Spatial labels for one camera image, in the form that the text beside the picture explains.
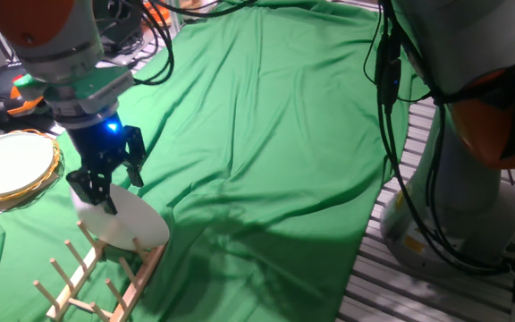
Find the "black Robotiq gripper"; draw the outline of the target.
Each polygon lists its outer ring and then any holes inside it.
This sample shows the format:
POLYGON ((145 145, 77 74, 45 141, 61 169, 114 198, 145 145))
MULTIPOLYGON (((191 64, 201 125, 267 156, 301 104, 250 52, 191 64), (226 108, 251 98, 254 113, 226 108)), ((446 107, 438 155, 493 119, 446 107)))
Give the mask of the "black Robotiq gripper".
POLYGON ((82 202, 116 215, 108 178, 113 171, 125 165, 131 184, 144 186, 140 171, 147 152, 140 128, 123 125, 114 113, 88 127, 68 128, 67 134, 80 155, 81 166, 68 173, 66 181, 82 202))

